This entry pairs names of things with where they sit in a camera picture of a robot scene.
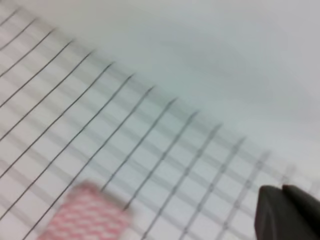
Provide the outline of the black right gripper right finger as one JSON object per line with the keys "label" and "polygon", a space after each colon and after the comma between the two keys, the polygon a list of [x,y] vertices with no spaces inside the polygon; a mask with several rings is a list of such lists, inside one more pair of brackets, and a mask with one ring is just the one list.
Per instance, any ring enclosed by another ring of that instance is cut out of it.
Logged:
{"label": "black right gripper right finger", "polygon": [[310,225],[320,224],[319,200],[295,185],[283,185],[282,191]]}

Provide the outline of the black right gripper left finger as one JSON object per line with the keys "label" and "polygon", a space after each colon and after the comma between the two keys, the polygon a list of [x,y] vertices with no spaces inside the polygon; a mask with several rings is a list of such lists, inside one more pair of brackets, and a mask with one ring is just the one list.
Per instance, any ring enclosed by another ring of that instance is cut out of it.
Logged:
{"label": "black right gripper left finger", "polygon": [[258,240],[318,240],[320,225],[310,225],[283,192],[263,185],[258,192],[254,219]]}

